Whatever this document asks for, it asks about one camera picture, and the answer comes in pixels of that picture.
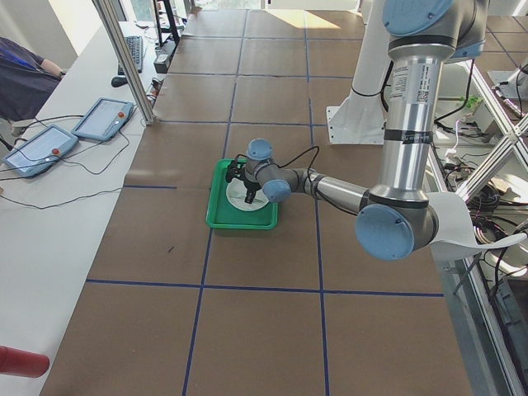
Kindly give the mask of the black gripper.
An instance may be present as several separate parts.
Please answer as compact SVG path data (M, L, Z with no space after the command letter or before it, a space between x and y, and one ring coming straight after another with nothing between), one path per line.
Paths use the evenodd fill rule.
M242 180L247 189L244 202L251 204L255 199L255 192L260 190L260 184L251 174L247 174L245 171L243 171Z

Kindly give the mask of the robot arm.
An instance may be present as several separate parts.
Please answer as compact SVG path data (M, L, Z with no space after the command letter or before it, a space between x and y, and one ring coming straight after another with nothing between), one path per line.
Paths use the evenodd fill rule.
M430 247L439 261L481 251L465 202L449 192L427 194L423 180L443 65L477 57L485 41L486 1L388 1L382 22L390 35L393 83L378 183L366 189L313 169L288 169L272 159L264 139L247 147L238 177L252 201L298 192L356 216L359 244L371 256L394 261Z

